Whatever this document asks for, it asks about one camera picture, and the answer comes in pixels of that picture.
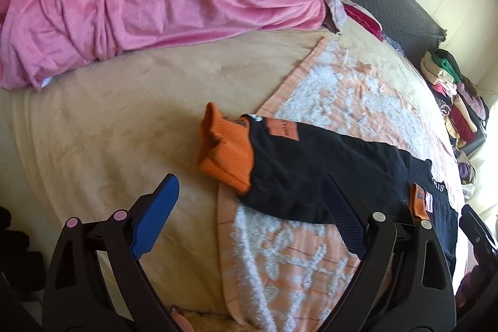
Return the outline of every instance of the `clothing label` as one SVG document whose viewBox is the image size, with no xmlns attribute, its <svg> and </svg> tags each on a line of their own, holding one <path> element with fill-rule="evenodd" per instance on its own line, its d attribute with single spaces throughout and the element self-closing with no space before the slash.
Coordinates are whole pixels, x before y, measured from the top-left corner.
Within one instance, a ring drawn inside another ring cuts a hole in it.
<svg viewBox="0 0 498 332">
<path fill-rule="evenodd" d="M 248 116 L 255 119 L 255 121 L 262 121 L 262 119 L 263 119 L 261 116 L 258 116 L 257 114 L 248 114 Z"/>
<path fill-rule="evenodd" d="M 276 118 L 265 118 L 266 126 L 270 135 L 277 137 L 290 138 L 291 140 L 299 141 L 297 134 L 297 123 L 294 121 L 278 120 Z"/>
<path fill-rule="evenodd" d="M 425 211 L 434 213 L 432 210 L 432 194 L 425 192 Z"/>
</svg>

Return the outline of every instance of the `towel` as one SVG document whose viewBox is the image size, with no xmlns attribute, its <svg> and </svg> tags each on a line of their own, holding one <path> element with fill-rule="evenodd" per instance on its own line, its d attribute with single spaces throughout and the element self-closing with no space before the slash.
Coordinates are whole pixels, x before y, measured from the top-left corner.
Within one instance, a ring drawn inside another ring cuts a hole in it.
<svg viewBox="0 0 498 332">
<path fill-rule="evenodd" d="M 430 159 L 435 180 L 451 188 L 454 204 L 462 193 L 458 167 L 441 114 L 429 103 L 431 93 L 388 45 L 371 35 L 363 40 L 349 39 L 347 32 L 338 42 L 322 40 L 256 114 L 387 142 Z M 400 69 L 404 75 L 396 73 Z M 412 104 L 420 101 L 425 118 Z M 270 332 L 316 331 L 359 263 L 334 225 L 259 213 L 224 184 L 218 194 L 218 239 L 228 310 L 237 321 Z"/>
</svg>

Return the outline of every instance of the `folded clothes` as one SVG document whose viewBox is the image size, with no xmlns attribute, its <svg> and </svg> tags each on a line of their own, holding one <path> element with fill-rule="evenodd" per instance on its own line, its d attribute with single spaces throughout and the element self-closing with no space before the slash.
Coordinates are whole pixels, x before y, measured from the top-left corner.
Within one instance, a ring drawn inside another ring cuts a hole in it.
<svg viewBox="0 0 498 332">
<path fill-rule="evenodd" d="M 470 94 L 470 96 L 479 98 L 479 94 L 477 93 L 476 87 L 472 82 L 470 82 L 470 80 L 467 77 L 463 77 L 462 82 L 465 85 L 465 90 L 467 91 L 468 94 Z"/>
<path fill-rule="evenodd" d="M 467 124 L 467 121 L 465 121 L 465 118 L 456 106 L 453 106 L 451 109 L 450 118 L 458 134 L 460 134 L 460 139 L 466 143 L 472 142 L 475 139 L 475 134 L 472 133 L 469 124 Z"/>
<path fill-rule="evenodd" d="M 486 118 L 486 111 L 484 110 L 484 106 L 482 105 L 481 99 L 477 96 L 471 96 L 467 92 L 467 85 L 464 82 L 460 82 L 457 84 L 457 90 L 460 96 L 464 99 L 465 102 L 470 106 L 470 108 L 474 111 L 474 113 L 481 119 L 484 120 Z"/>
<path fill-rule="evenodd" d="M 438 83 L 444 83 L 444 79 L 438 78 L 436 75 L 431 73 L 426 67 L 425 67 L 425 60 L 426 60 L 426 55 L 422 57 L 422 60 L 420 60 L 420 70 L 422 71 L 422 74 L 424 77 L 433 85 L 438 84 Z"/>
<path fill-rule="evenodd" d="M 465 107 L 465 104 L 462 101 L 462 98 L 460 98 L 460 96 L 458 95 L 455 96 L 455 98 L 453 99 L 453 105 L 460 111 L 460 113 L 462 113 L 462 116 L 469 125 L 469 128 L 472 131 L 472 133 L 477 133 L 477 127 L 470 118 L 469 111 Z"/>
<path fill-rule="evenodd" d="M 437 78 L 444 80 L 444 82 L 453 83 L 455 81 L 455 79 L 448 71 L 438 66 L 432 60 L 430 52 L 426 52 L 424 55 L 424 66 L 431 74 L 433 74 Z"/>
<path fill-rule="evenodd" d="M 384 41 L 382 25 L 368 10 L 350 0 L 341 0 L 341 2 L 350 18 L 372 33 L 378 40 Z"/>
<path fill-rule="evenodd" d="M 371 211 L 405 223 L 412 222 L 409 187 L 417 183 L 432 198 L 428 214 L 453 272 L 458 215 L 449 205 L 445 184 L 432 177 L 430 160 L 309 124 L 250 115 L 230 121 L 209 103 L 197 164 L 236 189 L 249 207 L 311 223 L 332 223 L 320 190 L 326 174 L 344 194 L 361 197 Z"/>
<path fill-rule="evenodd" d="M 436 100 L 437 106 L 443 117 L 449 116 L 451 111 L 451 103 L 448 101 L 448 98 L 444 95 L 440 94 L 437 91 L 431 90 L 434 95 L 434 99 Z"/>
<path fill-rule="evenodd" d="M 464 174 L 466 176 L 462 177 L 460 176 L 460 179 L 462 180 L 463 185 L 468 185 L 468 184 L 473 184 L 476 179 L 476 170 L 472 166 L 472 164 L 469 161 L 469 158 L 467 158 L 467 155 L 465 154 L 464 151 L 454 151 L 455 152 L 455 157 L 457 158 L 457 163 L 458 163 L 458 169 L 460 171 L 460 165 L 465 165 L 466 168 L 468 168 L 469 173 L 467 174 L 467 169 L 464 170 Z"/>
<path fill-rule="evenodd" d="M 460 179 L 468 179 L 471 172 L 470 164 L 459 162 L 458 163 L 458 172 L 460 174 Z"/>
<path fill-rule="evenodd" d="M 451 146 L 456 147 L 456 145 L 457 145 L 457 139 L 453 138 L 450 134 L 448 134 L 448 138 L 450 139 Z"/>
<path fill-rule="evenodd" d="M 457 92 L 457 86 L 454 83 L 443 82 L 440 83 L 441 87 L 444 89 L 444 92 L 448 95 L 449 98 L 453 99 Z"/>
<path fill-rule="evenodd" d="M 448 135 L 451 138 L 455 139 L 455 145 L 456 145 L 458 143 L 458 140 L 460 139 L 460 134 L 458 133 L 455 126 L 453 125 L 451 118 L 449 116 L 444 117 L 444 124 L 446 126 L 446 131 L 448 132 Z"/>
<path fill-rule="evenodd" d="M 451 64 L 448 62 L 447 59 L 440 58 L 439 55 L 432 53 L 432 60 L 438 65 L 440 68 L 444 69 L 447 71 L 454 79 L 455 83 L 461 82 L 460 78 L 458 77 L 457 73 L 451 66 Z"/>
<path fill-rule="evenodd" d="M 466 146 L 466 145 L 467 145 L 467 142 L 466 142 L 464 139 L 462 139 L 462 138 L 460 138 L 460 139 L 457 141 L 457 148 L 463 148 L 463 147 L 464 147 L 464 146 Z"/>
<path fill-rule="evenodd" d="M 448 51 L 446 51 L 445 49 L 437 49 L 436 50 L 436 54 L 439 56 L 439 58 L 442 58 L 442 59 L 445 59 L 447 60 L 451 67 L 453 68 L 453 70 L 455 71 L 455 73 L 457 74 L 458 78 L 463 81 L 464 80 L 464 75 L 462 75 L 462 73 L 460 72 L 460 68 L 458 67 L 458 64 L 455 60 L 455 57 L 453 57 L 451 55 L 451 53 L 449 53 Z"/>
<path fill-rule="evenodd" d="M 433 88 L 437 93 L 440 93 L 440 94 L 446 96 L 445 88 L 443 88 L 440 83 L 437 83 L 435 85 L 431 85 L 431 88 Z"/>
</svg>

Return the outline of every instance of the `headboard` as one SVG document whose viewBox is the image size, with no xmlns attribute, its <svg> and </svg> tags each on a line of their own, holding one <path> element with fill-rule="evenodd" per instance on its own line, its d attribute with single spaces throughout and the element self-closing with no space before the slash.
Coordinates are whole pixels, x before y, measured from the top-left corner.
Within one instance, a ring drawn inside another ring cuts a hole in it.
<svg viewBox="0 0 498 332">
<path fill-rule="evenodd" d="M 365 7 L 396 40 L 419 69 L 426 51 L 434 52 L 446 39 L 442 29 L 415 0 L 352 0 Z"/>
</svg>

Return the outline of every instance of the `pile of folded clothes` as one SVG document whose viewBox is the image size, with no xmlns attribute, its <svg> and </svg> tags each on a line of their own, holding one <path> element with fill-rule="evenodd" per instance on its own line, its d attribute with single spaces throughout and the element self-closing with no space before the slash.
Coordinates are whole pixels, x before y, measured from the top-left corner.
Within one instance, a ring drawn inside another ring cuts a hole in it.
<svg viewBox="0 0 498 332">
<path fill-rule="evenodd" d="M 474 85 L 462 75 L 453 56 L 443 49 L 426 52 L 420 70 L 444 117 L 451 144 L 460 149 L 472 143 L 489 116 L 489 109 Z"/>
<path fill-rule="evenodd" d="M 464 192 L 464 198 L 467 201 L 472 198 L 476 188 L 476 169 L 472 166 L 464 151 L 460 151 L 453 147 L 453 153 L 457 159 L 462 191 Z"/>
</svg>

